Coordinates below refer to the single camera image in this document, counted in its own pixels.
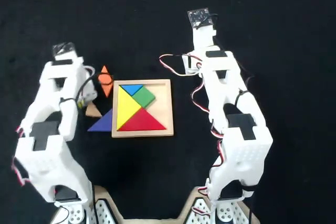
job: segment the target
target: black cloth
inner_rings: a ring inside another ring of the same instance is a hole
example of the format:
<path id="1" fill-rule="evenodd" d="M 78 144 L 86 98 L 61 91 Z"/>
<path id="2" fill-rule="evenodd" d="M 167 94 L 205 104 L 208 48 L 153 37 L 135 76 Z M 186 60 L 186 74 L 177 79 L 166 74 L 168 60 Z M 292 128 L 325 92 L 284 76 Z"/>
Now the black cloth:
<path id="1" fill-rule="evenodd" d="M 217 13 L 218 39 L 255 75 L 249 82 L 274 138 L 256 190 L 262 223 L 332 223 L 335 172 L 335 0 L 0 0 L 1 223 L 47 223 L 55 208 L 11 171 L 16 126 L 38 90 L 51 47 L 72 41 L 85 64 L 116 79 L 172 81 L 172 137 L 112 139 L 88 133 L 80 116 L 69 142 L 95 185 L 125 218 L 176 218 L 204 184 L 216 141 L 190 100 L 198 77 L 180 78 L 158 62 L 192 50 L 191 9 Z M 179 58 L 167 60 L 183 71 Z M 102 113 L 111 100 L 95 101 Z M 205 94 L 197 99 L 206 104 Z"/>

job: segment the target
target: dark blue triangle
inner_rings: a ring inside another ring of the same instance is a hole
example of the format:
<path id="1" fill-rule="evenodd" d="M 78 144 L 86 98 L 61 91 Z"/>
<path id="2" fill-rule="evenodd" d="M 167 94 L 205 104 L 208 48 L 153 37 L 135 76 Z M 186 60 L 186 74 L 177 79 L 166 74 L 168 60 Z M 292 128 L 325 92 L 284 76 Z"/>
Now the dark blue triangle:
<path id="1" fill-rule="evenodd" d="M 112 109 L 102 116 L 88 131 L 112 131 Z"/>
<path id="2" fill-rule="evenodd" d="M 133 85 L 120 85 L 130 96 L 134 95 L 139 89 L 142 88 L 142 84 Z"/>

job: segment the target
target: orange triangle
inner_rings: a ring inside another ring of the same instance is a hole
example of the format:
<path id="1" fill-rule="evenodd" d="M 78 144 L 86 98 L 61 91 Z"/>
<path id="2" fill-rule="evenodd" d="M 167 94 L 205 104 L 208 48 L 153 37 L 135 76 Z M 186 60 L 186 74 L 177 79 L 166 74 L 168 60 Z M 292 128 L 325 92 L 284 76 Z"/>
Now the orange triangle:
<path id="1" fill-rule="evenodd" d="M 166 130 L 147 110 L 141 108 L 118 131 L 155 131 Z"/>
<path id="2" fill-rule="evenodd" d="M 93 102 L 90 102 L 88 104 L 85 115 L 90 116 L 92 118 L 101 118 L 101 113 L 99 112 L 99 110 L 97 109 L 97 107 L 94 105 Z"/>
<path id="3" fill-rule="evenodd" d="M 102 73 L 109 73 L 107 71 L 107 68 L 106 66 L 103 66 L 103 68 L 101 69 L 101 72 Z M 98 80 L 101 84 L 101 87 L 103 88 L 103 91 L 106 95 L 106 97 L 109 96 L 110 92 L 111 92 L 111 89 L 112 89 L 112 86 L 113 86 L 113 82 L 112 82 L 112 78 L 110 75 L 108 74 L 100 74 L 98 76 Z"/>

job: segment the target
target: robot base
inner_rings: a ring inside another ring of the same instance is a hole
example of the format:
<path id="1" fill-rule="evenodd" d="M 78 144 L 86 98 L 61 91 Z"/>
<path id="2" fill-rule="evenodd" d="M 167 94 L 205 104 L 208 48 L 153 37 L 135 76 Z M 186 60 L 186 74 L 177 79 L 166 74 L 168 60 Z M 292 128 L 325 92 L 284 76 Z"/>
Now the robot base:
<path id="1" fill-rule="evenodd" d="M 200 195 L 197 192 L 197 187 L 195 187 L 191 191 L 179 217 L 177 219 L 167 219 L 167 220 L 124 219 L 123 216 L 119 213 L 118 208 L 115 205 L 109 193 L 103 187 L 95 186 L 94 188 L 96 192 L 96 198 L 99 199 L 96 203 L 99 224 L 197 224 L 197 223 L 210 224 L 208 216 L 199 216 L 199 221 L 198 221 L 197 215 L 195 216 L 195 213 L 191 211 L 191 207 L 195 206 L 199 209 L 203 209 L 204 207 L 205 208 L 204 210 L 206 210 L 207 212 L 210 212 L 208 199 L 206 197 L 202 197 L 202 195 Z M 234 224 L 241 224 L 241 223 L 248 224 L 248 219 L 246 218 L 246 216 L 248 216 L 249 210 L 242 201 L 229 202 L 229 203 L 225 202 L 225 204 L 230 204 L 230 209 L 232 209 L 231 212 L 233 212 L 234 219 L 236 220 L 236 222 L 233 222 Z M 65 211 L 64 209 L 59 209 L 50 224 L 56 224 L 58 221 L 62 221 L 66 216 L 67 216 L 67 211 Z M 254 215 L 252 215 L 252 224 L 260 224 L 259 220 Z"/>
<path id="2" fill-rule="evenodd" d="M 110 210 L 110 207 L 108 205 L 108 202 L 106 199 L 98 199 L 96 202 L 96 210 L 97 210 L 97 216 L 98 216 L 98 223 L 99 224 L 117 224 L 112 211 Z M 56 213 L 54 219 L 52 220 L 51 224 L 68 224 L 68 223 L 77 223 L 77 219 L 79 220 L 81 216 L 77 215 L 78 213 L 76 211 L 71 210 L 69 212 L 69 217 L 66 218 L 68 215 L 68 211 L 60 208 L 58 212 Z M 92 213 L 91 217 L 91 223 L 96 224 L 95 214 Z"/>

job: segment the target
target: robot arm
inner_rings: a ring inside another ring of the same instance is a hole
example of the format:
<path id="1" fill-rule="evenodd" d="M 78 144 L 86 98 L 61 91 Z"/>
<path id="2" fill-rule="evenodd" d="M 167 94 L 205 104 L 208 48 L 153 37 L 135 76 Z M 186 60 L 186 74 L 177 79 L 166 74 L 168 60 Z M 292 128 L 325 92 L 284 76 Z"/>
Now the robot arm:
<path id="1" fill-rule="evenodd" d="M 232 52 L 214 45 L 216 31 L 208 9 L 189 11 L 188 16 L 195 49 L 182 56 L 185 72 L 198 73 L 203 79 L 209 121 L 222 138 L 218 142 L 222 157 L 215 161 L 202 188 L 212 203 L 212 223 L 221 223 L 230 220 L 217 214 L 217 210 L 229 209 L 230 202 L 252 196 L 263 174 L 272 137 L 257 101 L 240 76 Z M 240 112 L 226 114 L 226 104 L 234 104 Z M 235 188 L 234 193 L 228 193 L 228 188 L 229 191 Z"/>
<path id="2" fill-rule="evenodd" d="M 74 137 L 77 102 L 87 104 L 97 97 L 92 80 L 77 94 L 90 77 L 77 57 L 73 44 L 54 47 L 54 61 L 45 64 L 40 87 L 20 124 L 22 133 L 15 157 L 29 174 L 29 181 L 45 201 L 66 208 L 77 216 L 68 219 L 72 224 L 95 223 L 92 184 L 83 168 L 74 160 L 67 145 Z M 54 112 L 61 113 L 61 121 L 46 121 Z"/>
<path id="3" fill-rule="evenodd" d="M 83 66 L 83 57 L 77 57 L 72 43 L 55 46 L 54 53 L 55 60 L 46 63 L 39 81 L 40 88 L 20 128 L 29 135 L 34 123 L 43 122 L 53 112 L 60 111 L 62 120 L 58 131 L 66 141 L 70 141 L 75 134 L 78 116 L 76 94 L 90 74 Z M 88 102 L 96 97 L 93 82 L 89 81 L 79 99 Z"/>

